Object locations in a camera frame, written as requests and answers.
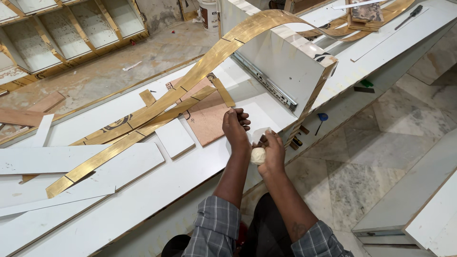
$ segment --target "plaid shirt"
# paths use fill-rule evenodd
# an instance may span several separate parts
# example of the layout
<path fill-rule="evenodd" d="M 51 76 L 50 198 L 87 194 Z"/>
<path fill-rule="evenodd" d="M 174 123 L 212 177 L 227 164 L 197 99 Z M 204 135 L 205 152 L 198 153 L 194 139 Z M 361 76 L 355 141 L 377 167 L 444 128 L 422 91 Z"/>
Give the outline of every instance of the plaid shirt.
<path fill-rule="evenodd" d="M 241 221 L 238 208 L 222 198 L 210 196 L 197 209 L 194 233 L 182 256 L 233 256 Z M 296 257 L 354 257 L 323 221 L 312 226 L 291 248 Z"/>

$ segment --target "black pants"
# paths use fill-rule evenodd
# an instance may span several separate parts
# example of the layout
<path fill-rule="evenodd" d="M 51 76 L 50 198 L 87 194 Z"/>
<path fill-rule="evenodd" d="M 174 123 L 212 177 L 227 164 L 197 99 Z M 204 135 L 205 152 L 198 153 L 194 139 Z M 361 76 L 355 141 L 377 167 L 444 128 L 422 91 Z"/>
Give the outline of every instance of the black pants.
<path fill-rule="evenodd" d="M 191 237 L 178 235 L 165 245 L 162 257 L 180 257 Z M 240 257 L 293 256 L 289 234 L 270 193 L 257 203 L 254 218 L 249 226 L 246 241 L 241 246 Z"/>

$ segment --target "red object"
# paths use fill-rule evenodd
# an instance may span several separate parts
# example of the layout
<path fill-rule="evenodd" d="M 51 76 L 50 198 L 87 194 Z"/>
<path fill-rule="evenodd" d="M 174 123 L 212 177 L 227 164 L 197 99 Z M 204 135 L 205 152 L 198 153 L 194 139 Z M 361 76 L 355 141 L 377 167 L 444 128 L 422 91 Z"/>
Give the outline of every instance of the red object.
<path fill-rule="evenodd" d="M 246 241 L 246 235 L 248 234 L 248 227 L 243 222 L 239 224 L 238 240 L 236 241 L 236 246 L 242 246 Z"/>

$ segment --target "white bucket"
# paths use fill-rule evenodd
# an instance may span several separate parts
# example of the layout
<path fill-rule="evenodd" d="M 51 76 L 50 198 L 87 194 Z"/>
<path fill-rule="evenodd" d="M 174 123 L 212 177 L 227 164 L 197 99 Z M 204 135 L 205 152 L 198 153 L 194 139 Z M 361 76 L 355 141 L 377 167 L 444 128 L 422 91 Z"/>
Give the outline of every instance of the white bucket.
<path fill-rule="evenodd" d="M 219 32 L 216 0 L 198 0 L 203 18 L 203 27 L 209 32 Z"/>

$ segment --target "tattoo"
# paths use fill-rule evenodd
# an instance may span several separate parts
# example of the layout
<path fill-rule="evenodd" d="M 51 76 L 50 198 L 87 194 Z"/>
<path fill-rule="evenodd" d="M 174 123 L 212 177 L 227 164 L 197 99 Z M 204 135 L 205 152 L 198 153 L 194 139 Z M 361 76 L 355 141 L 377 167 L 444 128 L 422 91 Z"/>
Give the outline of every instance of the tattoo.
<path fill-rule="evenodd" d="M 292 231 L 294 232 L 294 235 L 297 237 L 297 240 L 299 240 L 300 238 L 302 238 L 302 236 L 306 234 L 308 229 L 305 225 L 297 224 L 297 222 L 294 221 Z"/>

